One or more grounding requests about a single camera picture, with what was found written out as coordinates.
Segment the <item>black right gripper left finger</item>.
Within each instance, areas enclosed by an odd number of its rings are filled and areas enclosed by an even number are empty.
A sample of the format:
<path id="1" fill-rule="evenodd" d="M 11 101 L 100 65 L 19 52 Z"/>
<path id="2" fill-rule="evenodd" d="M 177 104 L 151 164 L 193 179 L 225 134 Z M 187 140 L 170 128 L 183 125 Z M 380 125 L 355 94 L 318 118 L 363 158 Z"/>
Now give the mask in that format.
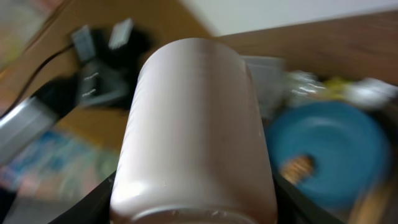
<path id="1" fill-rule="evenodd" d="M 110 224 L 110 199 L 116 172 L 104 179 L 87 196 L 49 224 Z"/>

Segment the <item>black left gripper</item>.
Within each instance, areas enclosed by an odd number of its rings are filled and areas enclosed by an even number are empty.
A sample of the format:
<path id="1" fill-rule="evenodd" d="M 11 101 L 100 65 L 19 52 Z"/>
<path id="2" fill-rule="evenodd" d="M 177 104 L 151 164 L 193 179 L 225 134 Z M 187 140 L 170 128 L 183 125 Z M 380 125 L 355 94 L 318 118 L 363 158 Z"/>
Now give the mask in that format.
<path id="1" fill-rule="evenodd" d="M 137 83 L 137 63 L 114 68 L 94 59 L 79 71 L 77 103 L 85 108 L 129 109 Z"/>

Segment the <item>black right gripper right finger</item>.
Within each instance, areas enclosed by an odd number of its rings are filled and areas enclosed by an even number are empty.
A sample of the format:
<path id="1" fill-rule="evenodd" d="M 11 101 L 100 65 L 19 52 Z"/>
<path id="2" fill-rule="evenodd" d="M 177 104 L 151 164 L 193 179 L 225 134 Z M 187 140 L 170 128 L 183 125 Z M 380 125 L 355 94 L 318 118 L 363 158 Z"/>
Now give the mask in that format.
<path id="1" fill-rule="evenodd" d="M 343 224 L 306 198 L 280 174 L 273 174 L 277 199 L 278 224 Z"/>

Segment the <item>large dark blue bowl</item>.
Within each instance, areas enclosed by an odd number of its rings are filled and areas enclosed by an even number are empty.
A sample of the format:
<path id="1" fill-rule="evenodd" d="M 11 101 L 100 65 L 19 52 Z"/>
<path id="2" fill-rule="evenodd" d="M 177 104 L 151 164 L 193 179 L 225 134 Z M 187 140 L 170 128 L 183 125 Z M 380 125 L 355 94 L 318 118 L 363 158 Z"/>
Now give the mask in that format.
<path id="1" fill-rule="evenodd" d="M 297 156 L 313 159 L 313 175 L 296 187 L 323 208 L 349 207 L 391 165 L 390 144 L 380 125 L 346 103 L 318 102 L 288 110 L 264 132 L 273 170 Z"/>

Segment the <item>pink plastic cup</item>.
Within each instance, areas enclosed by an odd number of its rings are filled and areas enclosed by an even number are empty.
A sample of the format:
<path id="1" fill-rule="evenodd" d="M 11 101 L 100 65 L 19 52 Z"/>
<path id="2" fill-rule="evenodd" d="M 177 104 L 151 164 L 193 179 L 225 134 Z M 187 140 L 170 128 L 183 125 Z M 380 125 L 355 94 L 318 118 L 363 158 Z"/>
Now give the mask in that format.
<path id="1" fill-rule="evenodd" d="M 171 42 L 139 74 L 110 201 L 114 223 L 275 223 L 249 70 L 213 40 Z"/>

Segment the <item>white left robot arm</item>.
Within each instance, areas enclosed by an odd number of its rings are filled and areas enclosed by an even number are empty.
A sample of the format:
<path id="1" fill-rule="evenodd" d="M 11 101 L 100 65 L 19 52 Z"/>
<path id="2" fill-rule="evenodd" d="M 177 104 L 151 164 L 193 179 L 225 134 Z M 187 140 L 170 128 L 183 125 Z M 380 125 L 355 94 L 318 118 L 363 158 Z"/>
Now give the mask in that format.
<path id="1" fill-rule="evenodd" d="M 110 185 L 147 46 L 71 44 L 77 71 L 1 112 L 1 222 L 50 223 Z"/>

